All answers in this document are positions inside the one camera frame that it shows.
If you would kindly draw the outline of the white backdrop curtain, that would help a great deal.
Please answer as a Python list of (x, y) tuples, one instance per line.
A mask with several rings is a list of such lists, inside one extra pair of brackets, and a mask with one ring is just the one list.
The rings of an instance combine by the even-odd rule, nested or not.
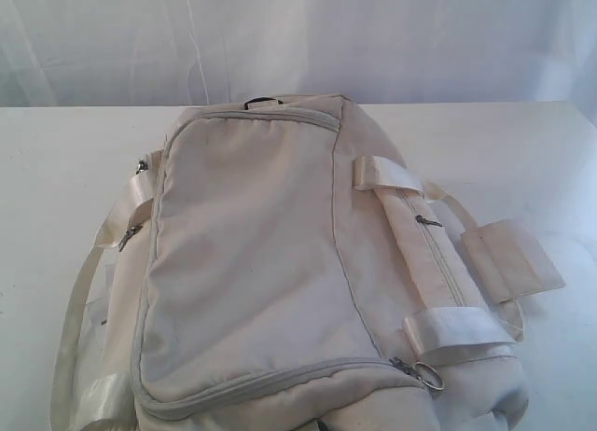
[(1, 102), (596, 105), (596, 0), (1, 0)]

